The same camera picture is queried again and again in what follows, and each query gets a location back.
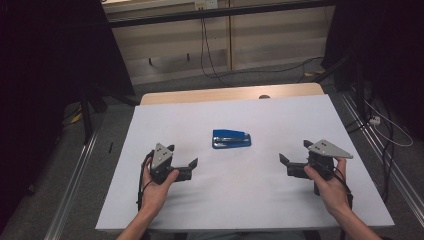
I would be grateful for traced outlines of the white wall socket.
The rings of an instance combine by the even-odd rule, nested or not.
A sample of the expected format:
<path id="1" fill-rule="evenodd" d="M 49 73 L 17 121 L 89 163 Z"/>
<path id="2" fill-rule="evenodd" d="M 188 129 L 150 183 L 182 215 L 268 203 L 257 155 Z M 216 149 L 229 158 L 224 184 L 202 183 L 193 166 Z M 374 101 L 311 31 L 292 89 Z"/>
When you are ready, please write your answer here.
<path id="1" fill-rule="evenodd" d="M 218 0 L 196 0 L 194 4 L 196 10 L 212 10 L 218 8 Z"/>

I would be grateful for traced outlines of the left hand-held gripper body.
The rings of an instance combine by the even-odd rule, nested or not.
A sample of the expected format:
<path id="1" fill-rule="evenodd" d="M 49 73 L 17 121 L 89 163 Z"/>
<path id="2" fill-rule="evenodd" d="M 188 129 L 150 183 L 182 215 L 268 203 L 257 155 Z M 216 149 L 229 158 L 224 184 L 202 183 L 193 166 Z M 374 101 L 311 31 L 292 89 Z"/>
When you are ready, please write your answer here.
<path id="1" fill-rule="evenodd" d="M 150 180 L 161 185 L 172 172 L 173 150 L 157 143 L 155 148 L 147 155 L 147 158 L 152 159 L 148 167 Z"/>

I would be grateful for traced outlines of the person's right hand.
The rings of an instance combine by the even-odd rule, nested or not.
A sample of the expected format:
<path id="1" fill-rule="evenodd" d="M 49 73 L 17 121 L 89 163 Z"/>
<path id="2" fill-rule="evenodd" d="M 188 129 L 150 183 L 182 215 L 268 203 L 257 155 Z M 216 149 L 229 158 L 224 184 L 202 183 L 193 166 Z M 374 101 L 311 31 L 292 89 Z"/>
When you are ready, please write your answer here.
<path id="1" fill-rule="evenodd" d="M 321 198 L 330 215 L 339 220 L 351 213 L 346 189 L 339 180 L 333 177 L 326 181 L 310 166 L 305 166 L 304 171 L 318 186 Z"/>

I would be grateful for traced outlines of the person's grey trousers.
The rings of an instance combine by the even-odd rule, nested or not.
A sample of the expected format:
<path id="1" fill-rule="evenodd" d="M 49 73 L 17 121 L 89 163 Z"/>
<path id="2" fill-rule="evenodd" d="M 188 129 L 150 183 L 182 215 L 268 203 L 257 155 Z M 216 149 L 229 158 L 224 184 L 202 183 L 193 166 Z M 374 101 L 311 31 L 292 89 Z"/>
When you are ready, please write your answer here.
<path id="1" fill-rule="evenodd" d="M 306 240 L 302 231 L 189 233 L 187 240 Z"/>

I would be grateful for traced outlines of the wooden table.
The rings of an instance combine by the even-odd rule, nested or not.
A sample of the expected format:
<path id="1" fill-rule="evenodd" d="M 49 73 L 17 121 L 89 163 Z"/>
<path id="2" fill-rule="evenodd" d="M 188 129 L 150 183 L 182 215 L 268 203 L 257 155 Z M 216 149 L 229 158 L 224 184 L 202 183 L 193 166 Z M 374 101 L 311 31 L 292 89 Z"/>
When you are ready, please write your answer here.
<path id="1" fill-rule="evenodd" d="M 324 91 L 318 83 L 296 83 L 148 93 L 141 98 L 140 104 L 153 105 L 246 100 L 259 99 L 260 95 L 269 95 L 271 98 L 286 98 L 323 94 Z"/>

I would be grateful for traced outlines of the blue stapler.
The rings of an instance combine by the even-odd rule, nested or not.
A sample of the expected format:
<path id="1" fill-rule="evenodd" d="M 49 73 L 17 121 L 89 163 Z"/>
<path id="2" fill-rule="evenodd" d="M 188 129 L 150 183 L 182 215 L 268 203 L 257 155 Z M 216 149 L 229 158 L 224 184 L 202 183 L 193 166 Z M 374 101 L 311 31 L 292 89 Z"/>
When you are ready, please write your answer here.
<path id="1" fill-rule="evenodd" d="M 214 129 L 212 132 L 212 147 L 214 149 L 250 147 L 251 144 L 251 136 L 243 131 Z"/>

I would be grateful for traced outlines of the person's left hand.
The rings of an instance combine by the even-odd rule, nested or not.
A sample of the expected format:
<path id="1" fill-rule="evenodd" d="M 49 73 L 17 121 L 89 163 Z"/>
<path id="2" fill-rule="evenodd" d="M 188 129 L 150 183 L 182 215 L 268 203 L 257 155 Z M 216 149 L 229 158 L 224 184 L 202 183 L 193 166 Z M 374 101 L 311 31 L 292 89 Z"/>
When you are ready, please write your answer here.
<path id="1" fill-rule="evenodd" d="M 149 157 L 146 161 L 143 170 L 142 180 L 142 204 L 140 213 L 143 215 L 157 216 L 161 208 L 163 207 L 168 191 L 171 185 L 175 182 L 179 175 L 178 170 L 173 170 L 162 184 L 156 184 L 149 173 L 149 165 L 152 162 L 152 158 Z"/>

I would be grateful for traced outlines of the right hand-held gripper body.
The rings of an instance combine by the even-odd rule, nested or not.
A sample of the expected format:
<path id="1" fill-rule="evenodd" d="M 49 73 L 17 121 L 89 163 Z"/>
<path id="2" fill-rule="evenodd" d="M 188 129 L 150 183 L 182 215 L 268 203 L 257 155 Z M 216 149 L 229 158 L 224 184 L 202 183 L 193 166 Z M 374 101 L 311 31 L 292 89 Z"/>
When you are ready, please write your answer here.
<path id="1" fill-rule="evenodd" d="M 353 155 L 324 139 L 308 149 L 308 165 L 326 181 L 334 175 L 334 158 L 352 159 Z"/>

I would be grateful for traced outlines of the black metal stand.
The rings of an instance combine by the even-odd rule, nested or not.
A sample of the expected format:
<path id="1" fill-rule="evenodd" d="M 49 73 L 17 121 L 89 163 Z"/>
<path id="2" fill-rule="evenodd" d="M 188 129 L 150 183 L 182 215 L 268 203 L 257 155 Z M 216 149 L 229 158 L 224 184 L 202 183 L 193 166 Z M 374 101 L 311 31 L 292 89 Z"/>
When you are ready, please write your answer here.
<path id="1" fill-rule="evenodd" d="M 333 77 L 335 88 L 338 91 L 354 90 L 357 111 L 359 116 L 365 119 L 365 80 L 361 63 L 352 54 L 348 54 L 326 69 L 321 75 L 315 77 L 312 82 L 321 83 L 330 76 Z"/>

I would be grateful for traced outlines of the light wooden cabinet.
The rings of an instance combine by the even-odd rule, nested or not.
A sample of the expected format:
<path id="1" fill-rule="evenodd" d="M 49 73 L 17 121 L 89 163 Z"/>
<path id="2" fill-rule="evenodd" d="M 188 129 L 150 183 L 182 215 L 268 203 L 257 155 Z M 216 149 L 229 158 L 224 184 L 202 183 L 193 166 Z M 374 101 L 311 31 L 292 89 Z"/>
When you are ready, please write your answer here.
<path id="1" fill-rule="evenodd" d="M 195 11 L 196 0 L 102 0 L 108 20 Z M 218 0 L 218 8 L 293 0 Z M 115 28 L 134 85 L 298 63 L 324 55 L 333 6 Z"/>

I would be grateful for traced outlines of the black curtain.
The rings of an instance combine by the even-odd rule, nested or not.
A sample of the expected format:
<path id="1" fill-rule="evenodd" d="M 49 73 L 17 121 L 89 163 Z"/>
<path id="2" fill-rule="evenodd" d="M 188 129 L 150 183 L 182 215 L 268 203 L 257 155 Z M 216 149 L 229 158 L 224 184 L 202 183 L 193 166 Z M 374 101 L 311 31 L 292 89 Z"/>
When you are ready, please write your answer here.
<path id="1" fill-rule="evenodd" d="M 67 105 L 134 90 L 104 0 L 0 0 L 0 234 L 44 167 Z"/>
<path id="2" fill-rule="evenodd" d="M 343 0 L 335 7 L 324 60 L 351 65 L 336 85 L 345 89 L 362 68 L 365 80 L 424 141 L 424 0 Z"/>

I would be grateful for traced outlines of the black tripod stand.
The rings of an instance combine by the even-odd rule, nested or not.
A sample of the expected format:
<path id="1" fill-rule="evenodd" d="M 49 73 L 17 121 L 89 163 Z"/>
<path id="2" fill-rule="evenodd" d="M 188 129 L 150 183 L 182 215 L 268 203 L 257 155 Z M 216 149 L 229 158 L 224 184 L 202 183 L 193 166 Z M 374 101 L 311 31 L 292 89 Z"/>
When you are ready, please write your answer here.
<path id="1" fill-rule="evenodd" d="M 90 116 L 90 108 L 96 113 L 104 113 L 108 105 L 104 97 L 111 97 L 128 106 L 138 106 L 140 104 L 135 98 L 130 95 L 119 94 L 116 91 L 110 90 L 100 84 L 89 84 L 81 88 L 80 91 L 80 104 L 82 110 L 82 117 L 85 130 L 84 144 L 87 144 L 94 135 L 94 128 Z"/>

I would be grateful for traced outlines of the aluminium floor rail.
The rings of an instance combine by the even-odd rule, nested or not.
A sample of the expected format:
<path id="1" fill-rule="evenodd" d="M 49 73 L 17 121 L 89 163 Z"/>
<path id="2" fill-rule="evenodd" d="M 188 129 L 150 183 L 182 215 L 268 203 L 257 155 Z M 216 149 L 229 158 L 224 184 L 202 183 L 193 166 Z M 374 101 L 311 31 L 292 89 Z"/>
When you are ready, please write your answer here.
<path id="1" fill-rule="evenodd" d="M 86 165 L 90 160 L 95 147 L 98 131 L 95 131 L 86 141 L 82 152 L 78 158 L 76 167 L 71 175 L 71 179 L 66 187 L 65 193 L 60 201 L 59 207 L 49 225 L 44 240 L 60 240 L 65 228 L 69 213 L 74 204 Z"/>
<path id="2" fill-rule="evenodd" d="M 356 108 L 355 92 L 340 92 L 337 110 L 346 131 L 394 216 L 402 208 L 424 227 L 424 142 L 416 140 L 379 99 L 365 102 L 366 118 Z M 371 125 L 372 116 L 381 123 Z"/>

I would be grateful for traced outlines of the black metal bar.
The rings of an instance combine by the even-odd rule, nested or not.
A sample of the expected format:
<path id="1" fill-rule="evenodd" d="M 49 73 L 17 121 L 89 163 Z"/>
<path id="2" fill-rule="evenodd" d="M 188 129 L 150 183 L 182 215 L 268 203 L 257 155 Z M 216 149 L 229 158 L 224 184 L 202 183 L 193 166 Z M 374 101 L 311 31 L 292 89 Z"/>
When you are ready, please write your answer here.
<path id="1" fill-rule="evenodd" d="M 335 6 L 344 0 L 296 0 L 284 3 L 262 4 L 241 7 L 229 7 L 212 10 L 199 10 L 182 13 L 171 13 L 157 16 L 130 17 L 110 20 L 111 28 L 131 27 L 139 25 L 159 24 L 168 22 L 188 21 L 196 19 L 208 19 L 227 16 L 238 16 L 276 11 L 289 11 L 318 7 Z"/>

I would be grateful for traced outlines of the white table cover sheet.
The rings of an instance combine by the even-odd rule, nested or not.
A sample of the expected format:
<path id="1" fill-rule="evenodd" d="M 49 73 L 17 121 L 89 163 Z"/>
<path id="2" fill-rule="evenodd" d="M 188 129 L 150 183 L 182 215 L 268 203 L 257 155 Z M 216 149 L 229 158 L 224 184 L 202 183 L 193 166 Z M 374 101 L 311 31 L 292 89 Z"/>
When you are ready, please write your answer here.
<path id="1" fill-rule="evenodd" d="M 214 129 L 246 132 L 252 144 L 214 149 Z M 334 227 L 313 182 L 288 176 L 279 160 L 304 162 L 303 140 L 321 139 L 356 152 L 326 95 L 138 106 L 96 228 L 119 231 L 135 217 L 141 163 L 157 143 L 175 145 L 173 165 L 198 165 L 191 180 L 171 186 L 154 230 Z"/>

